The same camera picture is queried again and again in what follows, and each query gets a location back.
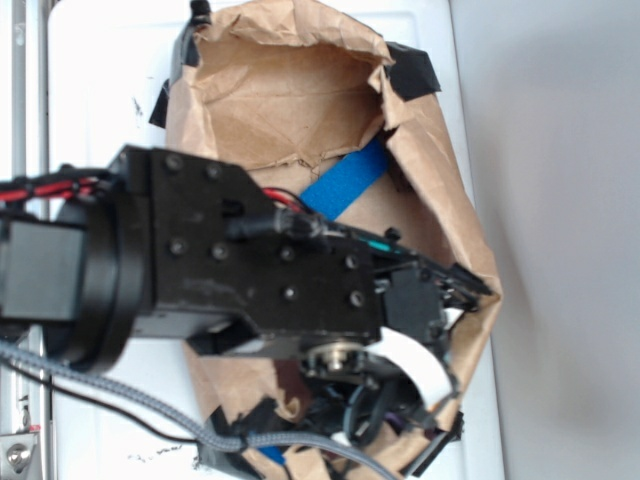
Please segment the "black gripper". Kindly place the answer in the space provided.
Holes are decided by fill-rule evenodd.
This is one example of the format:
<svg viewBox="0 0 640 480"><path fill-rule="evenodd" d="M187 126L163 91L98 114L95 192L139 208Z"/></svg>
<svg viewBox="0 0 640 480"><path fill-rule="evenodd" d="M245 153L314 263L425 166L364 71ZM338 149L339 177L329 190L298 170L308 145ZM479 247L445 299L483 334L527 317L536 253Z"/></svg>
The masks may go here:
<svg viewBox="0 0 640 480"><path fill-rule="evenodd" d="M379 337L312 346L302 369L323 381L352 383L341 426L351 445L371 444L386 424L434 430L461 392L451 367L453 329L480 309L490 288L458 263L443 266L364 232L355 237L375 261Z"/></svg>

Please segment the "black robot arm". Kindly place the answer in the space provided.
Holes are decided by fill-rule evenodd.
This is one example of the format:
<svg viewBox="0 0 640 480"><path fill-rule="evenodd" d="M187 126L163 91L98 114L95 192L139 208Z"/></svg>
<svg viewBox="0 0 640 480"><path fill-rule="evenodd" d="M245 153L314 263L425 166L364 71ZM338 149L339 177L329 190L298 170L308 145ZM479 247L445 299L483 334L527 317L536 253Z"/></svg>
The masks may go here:
<svg viewBox="0 0 640 480"><path fill-rule="evenodd" d="M38 325L49 356L95 373L132 337L293 360L346 385L358 446L390 418L431 425L457 392L451 325L490 293L229 163L127 147L1 186L3 337Z"/></svg>

